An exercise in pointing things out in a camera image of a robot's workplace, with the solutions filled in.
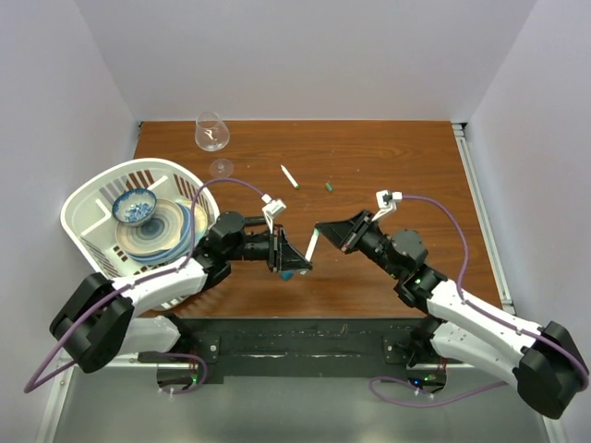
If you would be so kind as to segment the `white pen light green end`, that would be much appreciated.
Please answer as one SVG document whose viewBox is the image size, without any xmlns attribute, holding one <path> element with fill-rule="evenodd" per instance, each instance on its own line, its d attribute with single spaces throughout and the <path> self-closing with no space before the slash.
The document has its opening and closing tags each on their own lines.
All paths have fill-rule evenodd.
<svg viewBox="0 0 591 443">
<path fill-rule="evenodd" d="M 313 233 L 310 237 L 309 243 L 308 243 L 308 248 L 306 250 L 306 254 L 305 254 L 305 259 L 308 262 L 309 265 L 312 265 L 312 258 L 314 255 L 314 251 L 316 248 L 316 245 L 318 243 L 320 237 L 320 232 L 318 229 L 314 229 Z"/>
</svg>

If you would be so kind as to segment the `white pen dark green end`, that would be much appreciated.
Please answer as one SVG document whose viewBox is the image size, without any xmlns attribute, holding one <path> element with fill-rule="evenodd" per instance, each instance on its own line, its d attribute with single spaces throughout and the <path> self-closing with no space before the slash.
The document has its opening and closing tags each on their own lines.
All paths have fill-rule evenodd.
<svg viewBox="0 0 591 443">
<path fill-rule="evenodd" d="M 284 165 L 282 165 L 282 164 L 280 165 L 280 169 L 281 169 L 282 173 L 284 174 L 284 176 L 286 177 L 286 179 L 288 180 L 288 182 L 290 183 L 290 185 L 294 189 L 298 189 L 299 188 L 299 183 L 291 175 L 291 173 L 288 171 L 288 169 Z"/>
</svg>

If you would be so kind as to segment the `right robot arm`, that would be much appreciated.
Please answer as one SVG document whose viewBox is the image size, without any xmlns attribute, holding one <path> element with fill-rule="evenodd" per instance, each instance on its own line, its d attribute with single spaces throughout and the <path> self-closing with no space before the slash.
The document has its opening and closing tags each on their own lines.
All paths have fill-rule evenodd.
<svg viewBox="0 0 591 443">
<path fill-rule="evenodd" d="M 411 340 L 417 360 L 441 356 L 483 370 L 554 420 L 588 387 L 589 370 L 563 325 L 541 326 L 461 289 L 427 263 L 417 231 L 387 235 L 366 210 L 345 221 L 319 222 L 316 229 L 343 253 L 360 252 L 375 263 L 397 281 L 398 297 L 426 314 L 423 331 Z"/>
</svg>

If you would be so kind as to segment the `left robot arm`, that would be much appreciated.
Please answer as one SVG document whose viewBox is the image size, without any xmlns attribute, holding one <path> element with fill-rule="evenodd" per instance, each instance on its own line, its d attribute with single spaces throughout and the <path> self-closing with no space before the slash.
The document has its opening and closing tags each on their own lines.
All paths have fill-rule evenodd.
<svg viewBox="0 0 591 443">
<path fill-rule="evenodd" d="M 263 261 L 278 273 L 312 268 L 311 253 L 292 245 L 281 224 L 247 233 L 248 223 L 237 212 L 225 212 L 190 257 L 134 277 L 109 280 L 92 273 L 55 316 L 50 333 L 85 373 L 123 353 L 155 351 L 171 362 L 185 360 L 191 339 L 171 321 L 152 325 L 145 312 L 208 291 L 229 276 L 234 261 Z"/>
</svg>

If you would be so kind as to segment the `stacked plates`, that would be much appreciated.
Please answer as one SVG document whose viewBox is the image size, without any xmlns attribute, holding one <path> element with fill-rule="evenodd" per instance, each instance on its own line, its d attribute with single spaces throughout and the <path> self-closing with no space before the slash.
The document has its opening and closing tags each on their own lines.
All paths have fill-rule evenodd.
<svg viewBox="0 0 591 443">
<path fill-rule="evenodd" d="M 153 216 L 139 226 L 118 223 L 115 240 L 130 258 L 160 265 L 185 256 L 190 249 L 191 201 L 159 199 Z"/>
</svg>

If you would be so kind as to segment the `clear wine glass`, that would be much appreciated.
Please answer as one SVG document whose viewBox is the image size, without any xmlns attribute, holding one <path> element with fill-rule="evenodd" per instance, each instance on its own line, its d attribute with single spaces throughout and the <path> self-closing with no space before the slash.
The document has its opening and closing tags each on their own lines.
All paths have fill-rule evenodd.
<svg viewBox="0 0 591 443">
<path fill-rule="evenodd" d="M 214 178 L 230 177 L 234 171 L 234 164 L 220 155 L 220 151 L 230 141 L 229 129 L 222 118 L 213 112 L 200 114 L 195 122 L 194 139 L 201 150 L 216 155 L 210 166 L 211 176 Z"/>
</svg>

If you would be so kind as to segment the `blue patterned bowl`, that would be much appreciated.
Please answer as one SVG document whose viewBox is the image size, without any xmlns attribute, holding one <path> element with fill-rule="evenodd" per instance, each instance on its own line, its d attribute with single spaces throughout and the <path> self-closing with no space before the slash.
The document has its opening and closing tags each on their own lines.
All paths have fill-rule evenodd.
<svg viewBox="0 0 591 443">
<path fill-rule="evenodd" d="M 115 200 L 112 215 L 124 225 L 138 226 L 152 217 L 156 203 L 157 197 L 149 189 L 131 189 Z"/>
</svg>

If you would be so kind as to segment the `white plastic basket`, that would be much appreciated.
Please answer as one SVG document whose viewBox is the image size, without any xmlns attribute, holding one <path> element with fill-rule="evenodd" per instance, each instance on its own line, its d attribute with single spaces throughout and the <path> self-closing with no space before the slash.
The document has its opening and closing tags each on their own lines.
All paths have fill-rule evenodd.
<svg viewBox="0 0 591 443">
<path fill-rule="evenodd" d="M 218 205 L 201 184 L 174 162 L 124 162 L 71 194 L 61 224 L 95 271 L 139 276 L 184 257 L 216 221 Z"/>
</svg>

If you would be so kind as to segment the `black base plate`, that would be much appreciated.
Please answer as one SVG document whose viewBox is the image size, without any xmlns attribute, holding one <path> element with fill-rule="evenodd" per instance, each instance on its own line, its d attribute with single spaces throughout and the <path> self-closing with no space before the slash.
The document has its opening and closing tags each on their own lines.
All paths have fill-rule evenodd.
<svg viewBox="0 0 591 443">
<path fill-rule="evenodd" d="M 159 365 L 157 380 L 187 388 L 228 377 L 397 377 L 442 389 L 447 360 L 418 340 L 420 318 L 179 318 L 181 337 Z"/>
</svg>

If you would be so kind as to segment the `aluminium frame rail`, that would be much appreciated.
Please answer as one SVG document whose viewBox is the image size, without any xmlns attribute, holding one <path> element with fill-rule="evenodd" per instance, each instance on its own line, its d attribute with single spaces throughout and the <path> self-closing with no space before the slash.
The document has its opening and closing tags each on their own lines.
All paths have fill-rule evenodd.
<svg viewBox="0 0 591 443">
<path fill-rule="evenodd" d="M 458 151 L 463 163 L 464 172 L 467 183 L 470 188 L 470 193 L 474 202 L 476 215 L 480 225 L 481 233 L 483 235 L 484 243 L 488 252 L 488 259 L 497 286 L 497 291 L 501 301 L 502 309 L 509 313 L 515 314 L 515 307 L 510 290 L 506 281 L 503 266 L 499 256 L 498 248 L 495 242 L 493 232 L 491 230 L 488 213 L 481 194 L 480 186 L 476 177 L 476 170 L 472 162 L 470 146 L 465 136 L 465 128 L 467 123 L 452 123 L 452 131 L 456 140 Z"/>
</svg>

